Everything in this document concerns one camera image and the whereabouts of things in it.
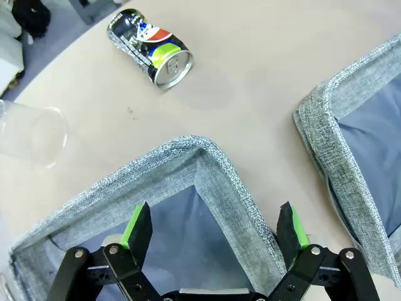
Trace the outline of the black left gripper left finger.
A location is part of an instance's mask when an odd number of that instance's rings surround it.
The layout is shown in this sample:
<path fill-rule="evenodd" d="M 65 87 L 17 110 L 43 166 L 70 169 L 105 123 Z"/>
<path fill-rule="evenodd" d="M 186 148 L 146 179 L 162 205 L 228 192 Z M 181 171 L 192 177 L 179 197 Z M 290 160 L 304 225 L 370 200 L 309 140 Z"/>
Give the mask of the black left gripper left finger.
<path fill-rule="evenodd" d="M 96 300 L 105 285 L 116 284 L 126 300 L 162 300 L 142 271 L 153 228 L 150 207 L 138 205 L 118 243 L 89 252 L 70 248 L 47 300 Z"/>

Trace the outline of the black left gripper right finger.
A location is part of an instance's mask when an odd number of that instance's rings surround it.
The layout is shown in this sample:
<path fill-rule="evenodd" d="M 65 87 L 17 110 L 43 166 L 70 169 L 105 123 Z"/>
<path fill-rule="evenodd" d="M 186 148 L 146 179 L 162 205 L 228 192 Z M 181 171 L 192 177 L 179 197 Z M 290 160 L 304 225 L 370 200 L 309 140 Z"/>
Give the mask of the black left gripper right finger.
<path fill-rule="evenodd" d="M 281 206 L 276 227 L 287 268 L 268 300 L 302 300 L 310 286 L 325 288 L 330 300 L 378 300 L 378 292 L 362 253 L 345 248 L 333 253 L 311 243 L 294 206 Z"/>

